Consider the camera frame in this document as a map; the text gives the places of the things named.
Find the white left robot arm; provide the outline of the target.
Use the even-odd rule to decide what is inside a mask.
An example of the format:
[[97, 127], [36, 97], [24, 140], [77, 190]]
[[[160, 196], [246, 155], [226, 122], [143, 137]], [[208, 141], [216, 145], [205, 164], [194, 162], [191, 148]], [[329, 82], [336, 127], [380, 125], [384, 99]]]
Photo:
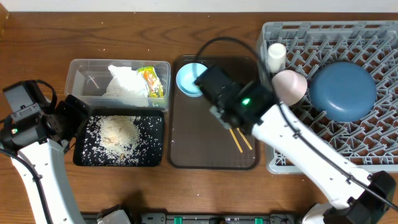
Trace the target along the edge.
[[36, 223], [84, 223], [67, 179], [64, 148], [53, 140], [32, 143], [11, 157], [28, 194]]

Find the wooden chopstick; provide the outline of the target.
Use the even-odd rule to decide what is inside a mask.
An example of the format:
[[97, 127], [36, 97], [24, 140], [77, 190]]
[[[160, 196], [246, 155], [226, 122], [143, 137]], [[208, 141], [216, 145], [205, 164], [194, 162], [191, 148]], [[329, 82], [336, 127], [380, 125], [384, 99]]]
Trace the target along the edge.
[[247, 140], [247, 138], [246, 138], [245, 135], [242, 133], [242, 131], [241, 131], [239, 128], [237, 128], [237, 131], [238, 131], [239, 135], [242, 137], [243, 141], [246, 143], [246, 145], [247, 145], [247, 147], [249, 148], [249, 150], [252, 150], [253, 148], [252, 148], [250, 142]]
[[229, 132], [230, 132], [230, 135], [232, 136], [232, 138], [233, 138], [233, 140], [234, 140], [239, 152], [243, 153], [242, 147], [241, 147], [241, 145], [240, 145], [240, 143], [239, 143], [234, 131], [232, 129], [229, 129]]

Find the dark blue plate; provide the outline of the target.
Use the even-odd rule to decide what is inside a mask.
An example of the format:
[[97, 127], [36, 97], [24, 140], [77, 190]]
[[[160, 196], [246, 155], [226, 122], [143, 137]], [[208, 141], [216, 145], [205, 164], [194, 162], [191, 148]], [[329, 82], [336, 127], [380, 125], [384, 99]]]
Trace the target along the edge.
[[353, 122], [366, 116], [376, 102], [372, 76], [351, 62], [331, 63], [310, 82], [309, 97], [315, 109], [337, 122]]

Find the light blue small bowl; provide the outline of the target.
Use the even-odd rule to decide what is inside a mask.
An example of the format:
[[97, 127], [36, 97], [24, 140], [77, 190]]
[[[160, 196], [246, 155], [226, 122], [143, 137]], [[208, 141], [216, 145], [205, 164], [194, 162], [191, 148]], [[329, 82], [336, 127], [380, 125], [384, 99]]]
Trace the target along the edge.
[[176, 76], [176, 82], [178, 88], [189, 97], [199, 97], [203, 93], [194, 84], [194, 81], [203, 72], [207, 70], [207, 67], [201, 63], [188, 63], [184, 65], [178, 72]]

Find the yellow green snack wrapper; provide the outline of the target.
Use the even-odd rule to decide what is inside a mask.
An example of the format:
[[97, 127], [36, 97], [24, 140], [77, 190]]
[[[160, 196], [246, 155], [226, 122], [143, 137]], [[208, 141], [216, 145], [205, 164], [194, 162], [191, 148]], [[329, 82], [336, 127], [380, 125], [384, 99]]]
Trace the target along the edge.
[[142, 77], [147, 82], [147, 85], [149, 87], [149, 97], [151, 98], [164, 97], [163, 86], [153, 66], [141, 67], [137, 70], [137, 72], [141, 74]]

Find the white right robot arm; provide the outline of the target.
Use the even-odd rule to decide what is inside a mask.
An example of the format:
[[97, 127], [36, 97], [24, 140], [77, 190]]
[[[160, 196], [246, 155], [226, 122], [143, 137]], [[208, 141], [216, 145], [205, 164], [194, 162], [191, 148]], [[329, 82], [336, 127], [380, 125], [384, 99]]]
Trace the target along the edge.
[[325, 195], [302, 223], [377, 223], [390, 209], [396, 182], [385, 171], [370, 174], [348, 161], [306, 127], [260, 83], [200, 85], [201, 91], [234, 128], [243, 128], [298, 167]]

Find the grey dishwasher rack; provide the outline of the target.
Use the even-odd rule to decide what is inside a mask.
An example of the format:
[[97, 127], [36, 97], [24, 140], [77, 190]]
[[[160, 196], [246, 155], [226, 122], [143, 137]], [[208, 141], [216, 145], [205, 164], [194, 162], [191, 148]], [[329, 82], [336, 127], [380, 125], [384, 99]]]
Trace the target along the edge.
[[363, 118], [338, 123], [304, 96], [292, 112], [347, 160], [369, 172], [397, 172], [397, 21], [266, 22], [257, 51], [285, 45], [285, 68], [308, 81], [333, 62], [352, 62], [376, 83], [376, 102]]

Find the cream cup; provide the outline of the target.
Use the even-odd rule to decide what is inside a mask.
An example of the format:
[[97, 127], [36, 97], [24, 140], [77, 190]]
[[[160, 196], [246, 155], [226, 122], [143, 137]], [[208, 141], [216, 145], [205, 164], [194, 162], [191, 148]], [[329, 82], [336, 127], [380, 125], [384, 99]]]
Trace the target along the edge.
[[271, 44], [267, 51], [267, 65], [271, 73], [277, 73], [286, 62], [286, 48], [281, 43]]

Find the white napkin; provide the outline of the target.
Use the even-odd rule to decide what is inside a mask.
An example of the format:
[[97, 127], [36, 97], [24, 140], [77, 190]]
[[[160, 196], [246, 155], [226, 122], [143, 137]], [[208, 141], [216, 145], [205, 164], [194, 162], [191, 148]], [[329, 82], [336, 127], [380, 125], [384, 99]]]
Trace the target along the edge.
[[110, 65], [108, 70], [113, 78], [103, 96], [120, 97], [121, 102], [136, 107], [149, 106], [149, 86], [143, 76], [131, 67]]

